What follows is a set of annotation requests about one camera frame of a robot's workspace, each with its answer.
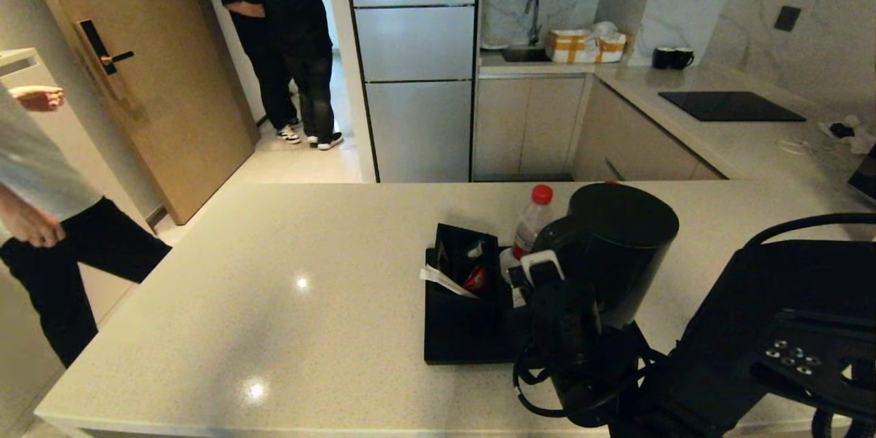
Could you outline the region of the beige kitchen base cabinet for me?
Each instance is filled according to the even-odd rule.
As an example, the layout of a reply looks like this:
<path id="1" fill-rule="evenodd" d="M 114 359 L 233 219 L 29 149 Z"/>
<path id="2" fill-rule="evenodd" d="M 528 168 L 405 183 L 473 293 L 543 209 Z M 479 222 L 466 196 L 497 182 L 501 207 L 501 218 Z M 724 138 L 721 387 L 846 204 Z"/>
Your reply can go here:
<path id="1" fill-rule="evenodd" d="M 697 181 L 723 174 L 592 75 L 479 85 L 476 181 Z"/>

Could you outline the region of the black electronic door lock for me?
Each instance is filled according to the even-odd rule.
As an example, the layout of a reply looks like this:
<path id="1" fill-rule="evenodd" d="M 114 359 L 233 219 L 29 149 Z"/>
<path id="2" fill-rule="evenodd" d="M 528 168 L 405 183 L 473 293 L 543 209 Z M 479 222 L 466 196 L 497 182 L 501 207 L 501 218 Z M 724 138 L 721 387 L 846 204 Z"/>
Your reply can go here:
<path id="1" fill-rule="evenodd" d="M 101 85 L 103 85 L 104 89 L 107 90 L 107 93 L 113 99 L 118 99 L 119 101 L 127 99 L 129 97 L 129 89 L 127 89 L 123 78 L 118 75 L 118 65 L 123 61 L 131 60 L 135 52 L 123 51 L 115 55 L 110 54 L 110 50 L 106 47 L 103 39 L 101 39 L 96 24 L 91 19 L 75 21 L 74 27 L 77 35 L 86 46 L 88 60 L 96 67 L 96 73 Z"/>

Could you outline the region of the light wooden door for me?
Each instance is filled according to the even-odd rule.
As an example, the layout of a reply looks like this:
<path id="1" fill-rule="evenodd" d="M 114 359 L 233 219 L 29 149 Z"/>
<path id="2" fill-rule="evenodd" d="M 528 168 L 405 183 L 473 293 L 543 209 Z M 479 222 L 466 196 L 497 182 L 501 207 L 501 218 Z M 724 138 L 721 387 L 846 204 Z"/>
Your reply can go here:
<path id="1" fill-rule="evenodd" d="M 211 0 L 46 0 L 167 214 L 183 225 L 255 150 L 257 128 Z M 91 19 L 129 89 L 113 99 L 75 21 Z"/>

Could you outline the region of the white paper stick sachet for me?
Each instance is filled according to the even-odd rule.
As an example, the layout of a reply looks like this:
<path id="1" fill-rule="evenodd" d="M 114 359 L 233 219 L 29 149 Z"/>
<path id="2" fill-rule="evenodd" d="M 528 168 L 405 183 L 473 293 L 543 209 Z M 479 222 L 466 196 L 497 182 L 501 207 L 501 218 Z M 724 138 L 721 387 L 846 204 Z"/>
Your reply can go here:
<path id="1" fill-rule="evenodd" d="M 444 289 L 447 289 L 453 294 L 458 296 L 463 296 L 466 298 L 472 298 L 472 300 L 478 300 L 478 296 L 469 292 L 468 289 L 464 289 L 463 286 L 460 286 L 454 282 L 451 278 L 448 278 L 444 273 L 440 270 L 436 269 L 432 266 L 424 266 L 419 273 L 419 277 L 421 280 L 429 281 L 435 284 L 440 285 Z"/>

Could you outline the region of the white round coaster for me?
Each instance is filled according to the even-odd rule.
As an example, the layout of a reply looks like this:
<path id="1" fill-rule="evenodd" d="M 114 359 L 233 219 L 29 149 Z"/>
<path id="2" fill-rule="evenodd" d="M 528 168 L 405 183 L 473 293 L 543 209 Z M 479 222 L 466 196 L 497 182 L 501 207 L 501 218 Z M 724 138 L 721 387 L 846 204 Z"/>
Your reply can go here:
<path id="1" fill-rule="evenodd" d="M 515 275 L 519 270 L 521 270 L 521 263 L 519 258 L 515 256 L 515 248 L 504 248 L 500 252 L 500 274 L 510 287 L 514 286 Z"/>

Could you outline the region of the black electric kettle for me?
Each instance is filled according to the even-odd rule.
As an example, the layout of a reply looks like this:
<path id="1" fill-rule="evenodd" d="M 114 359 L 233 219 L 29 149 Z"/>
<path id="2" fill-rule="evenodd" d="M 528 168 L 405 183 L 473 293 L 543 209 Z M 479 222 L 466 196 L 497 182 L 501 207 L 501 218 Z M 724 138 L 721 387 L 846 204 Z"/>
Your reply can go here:
<path id="1" fill-rule="evenodd" d="M 575 191 L 566 216 L 539 232 L 534 252 L 554 251 L 563 275 L 591 286 L 601 321 L 634 322 L 680 228 L 675 211 L 653 194 L 622 183 Z"/>

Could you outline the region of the black rectangular serving tray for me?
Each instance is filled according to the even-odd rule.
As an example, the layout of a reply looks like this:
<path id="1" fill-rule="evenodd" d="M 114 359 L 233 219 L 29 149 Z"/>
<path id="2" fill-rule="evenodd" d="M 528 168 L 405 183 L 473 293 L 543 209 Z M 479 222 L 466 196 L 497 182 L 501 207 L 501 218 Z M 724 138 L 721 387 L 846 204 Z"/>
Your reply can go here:
<path id="1" fill-rule="evenodd" d="M 528 307 L 504 310 L 501 323 L 487 330 L 484 326 L 456 326 L 428 313 L 425 286 L 424 360 L 427 364 L 503 364 L 512 363 L 532 329 Z"/>

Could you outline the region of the silver refrigerator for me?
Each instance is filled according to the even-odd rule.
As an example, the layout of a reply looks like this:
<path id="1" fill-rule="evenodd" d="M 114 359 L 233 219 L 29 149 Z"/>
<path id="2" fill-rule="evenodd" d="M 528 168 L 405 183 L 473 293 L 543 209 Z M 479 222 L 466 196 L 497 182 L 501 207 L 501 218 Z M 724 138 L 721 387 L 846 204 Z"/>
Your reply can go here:
<path id="1" fill-rule="evenodd" d="M 468 181 L 478 0 L 351 7 L 378 181 Z"/>

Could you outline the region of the bare bystander hand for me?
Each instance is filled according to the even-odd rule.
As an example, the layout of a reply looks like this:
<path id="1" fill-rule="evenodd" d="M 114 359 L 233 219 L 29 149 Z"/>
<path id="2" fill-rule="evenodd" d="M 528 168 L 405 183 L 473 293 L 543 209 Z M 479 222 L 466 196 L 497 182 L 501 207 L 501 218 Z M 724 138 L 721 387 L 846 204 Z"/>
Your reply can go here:
<path id="1" fill-rule="evenodd" d="M 36 248 L 52 248 L 66 238 L 62 224 L 25 202 L 0 207 L 0 220 L 14 239 Z"/>
<path id="2" fill-rule="evenodd" d="M 10 95 L 29 112 L 53 112 L 66 103 L 66 93 L 56 86 L 19 86 Z"/>

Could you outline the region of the clear water bottle red cap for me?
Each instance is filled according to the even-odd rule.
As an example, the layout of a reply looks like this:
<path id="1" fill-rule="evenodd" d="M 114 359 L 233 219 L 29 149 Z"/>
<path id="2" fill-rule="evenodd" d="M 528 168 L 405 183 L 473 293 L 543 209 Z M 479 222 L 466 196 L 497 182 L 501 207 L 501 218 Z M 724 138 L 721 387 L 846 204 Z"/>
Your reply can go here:
<path id="1" fill-rule="evenodd" d="M 534 251 L 539 233 L 553 220 L 552 201 L 554 191 L 549 185 L 538 183 L 530 194 L 530 201 L 524 207 L 514 229 L 512 255 L 520 260 Z"/>

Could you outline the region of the black induction cooktop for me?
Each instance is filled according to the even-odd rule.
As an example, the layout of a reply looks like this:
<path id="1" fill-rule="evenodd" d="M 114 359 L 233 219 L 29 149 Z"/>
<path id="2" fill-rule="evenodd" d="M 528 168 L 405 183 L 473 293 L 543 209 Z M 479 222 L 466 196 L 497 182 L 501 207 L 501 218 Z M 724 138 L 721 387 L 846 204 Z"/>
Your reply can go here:
<path id="1" fill-rule="evenodd" d="M 660 92 L 699 122 L 803 123 L 807 118 L 748 91 Z"/>

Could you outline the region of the cardboard box with yellow tape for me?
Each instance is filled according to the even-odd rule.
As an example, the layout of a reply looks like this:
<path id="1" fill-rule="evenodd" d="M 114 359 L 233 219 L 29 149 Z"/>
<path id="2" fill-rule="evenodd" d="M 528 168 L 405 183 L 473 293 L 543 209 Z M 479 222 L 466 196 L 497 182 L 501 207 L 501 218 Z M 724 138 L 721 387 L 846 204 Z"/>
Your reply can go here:
<path id="1" fill-rule="evenodd" d="M 556 64 L 609 64 L 619 62 L 626 47 L 626 35 L 600 35 L 588 30 L 550 30 L 545 54 Z"/>

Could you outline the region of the white crumpled cloth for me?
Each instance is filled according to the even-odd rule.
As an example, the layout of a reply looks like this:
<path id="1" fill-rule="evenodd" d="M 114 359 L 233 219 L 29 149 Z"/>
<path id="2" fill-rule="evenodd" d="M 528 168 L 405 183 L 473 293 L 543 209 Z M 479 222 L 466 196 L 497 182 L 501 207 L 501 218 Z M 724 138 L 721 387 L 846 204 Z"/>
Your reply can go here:
<path id="1" fill-rule="evenodd" d="M 828 133 L 828 127 L 833 123 L 844 123 L 850 127 L 854 127 L 856 136 L 854 138 L 835 139 Z M 863 120 L 860 120 L 854 114 L 846 116 L 838 122 L 819 122 L 817 127 L 827 136 L 830 142 L 848 150 L 852 155 L 866 155 L 873 145 L 876 145 L 876 127 L 868 126 Z"/>

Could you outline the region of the person in black clothes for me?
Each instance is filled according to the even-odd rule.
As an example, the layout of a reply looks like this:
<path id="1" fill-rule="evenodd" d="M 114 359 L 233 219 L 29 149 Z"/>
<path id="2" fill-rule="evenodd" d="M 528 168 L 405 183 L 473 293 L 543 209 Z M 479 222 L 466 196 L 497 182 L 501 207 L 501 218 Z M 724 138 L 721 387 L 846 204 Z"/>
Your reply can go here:
<path id="1" fill-rule="evenodd" d="M 245 0 L 220 1 L 229 12 L 244 54 L 253 67 L 261 101 L 276 138 L 286 144 L 300 144 L 301 138 L 294 129 L 298 122 L 297 109 L 289 91 L 293 77 L 279 50 L 269 41 L 263 6 Z"/>
<path id="2" fill-rule="evenodd" d="M 247 0 L 265 8 L 272 43 L 300 95 L 309 145 L 328 151 L 344 137 L 335 131 L 331 104 L 333 43 L 323 0 Z"/>

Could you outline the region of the dark kitchen faucet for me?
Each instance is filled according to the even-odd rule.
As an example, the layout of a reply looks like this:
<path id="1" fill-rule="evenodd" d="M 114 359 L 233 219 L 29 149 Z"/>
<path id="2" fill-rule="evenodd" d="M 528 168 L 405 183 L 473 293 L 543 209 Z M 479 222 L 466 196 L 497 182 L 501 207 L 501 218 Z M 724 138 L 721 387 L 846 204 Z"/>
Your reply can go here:
<path id="1" fill-rule="evenodd" d="M 539 36 L 541 35 L 541 24 L 539 23 L 539 0 L 528 0 L 526 2 L 524 13 L 531 17 L 531 23 L 528 29 L 528 47 L 535 47 L 538 45 Z"/>

